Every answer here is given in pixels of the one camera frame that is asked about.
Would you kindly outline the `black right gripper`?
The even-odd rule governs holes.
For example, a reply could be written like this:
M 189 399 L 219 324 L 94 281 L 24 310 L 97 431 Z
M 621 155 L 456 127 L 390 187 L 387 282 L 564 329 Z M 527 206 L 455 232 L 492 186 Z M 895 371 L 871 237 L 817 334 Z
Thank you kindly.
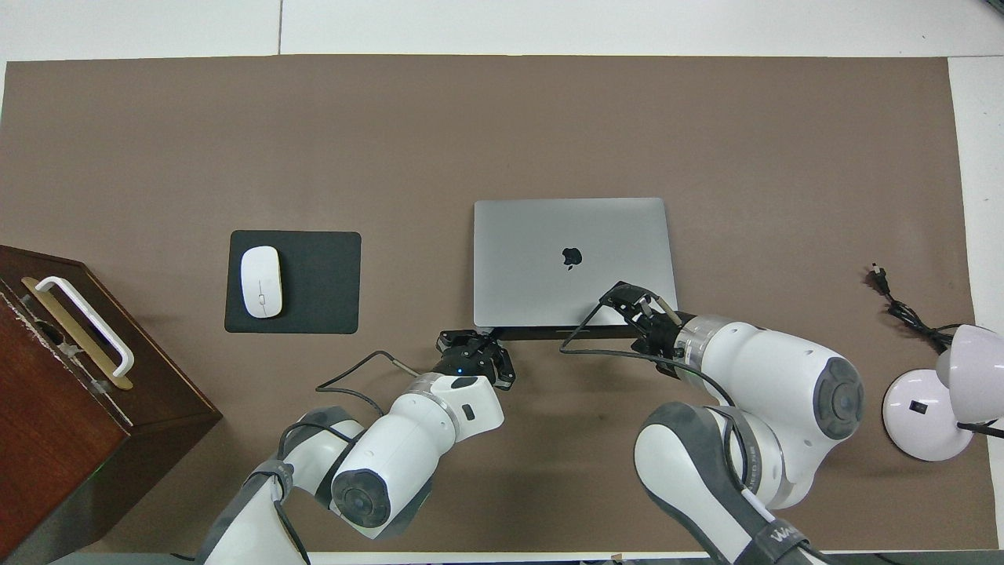
M 685 312 L 653 311 L 656 294 L 645 287 L 631 285 L 621 280 L 600 297 L 600 304 L 607 307 L 624 307 L 624 321 L 638 332 L 638 339 L 631 344 L 631 350 L 639 354 L 678 358 L 675 341 L 682 326 L 691 321 L 693 315 Z

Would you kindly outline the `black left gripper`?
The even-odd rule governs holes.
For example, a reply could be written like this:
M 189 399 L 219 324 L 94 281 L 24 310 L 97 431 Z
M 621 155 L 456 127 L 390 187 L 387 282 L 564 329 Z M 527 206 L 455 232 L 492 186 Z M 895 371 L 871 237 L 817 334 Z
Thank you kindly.
M 482 375 L 495 388 L 510 390 L 515 383 L 516 372 L 504 344 L 493 337 L 486 350 L 464 347 L 470 340 L 484 342 L 488 337 L 491 337 L 490 333 L 480 330 L 442 330 L 438 333 L 437 347 L 447 349 L 442 351 L 436 372 L 449 376 Z

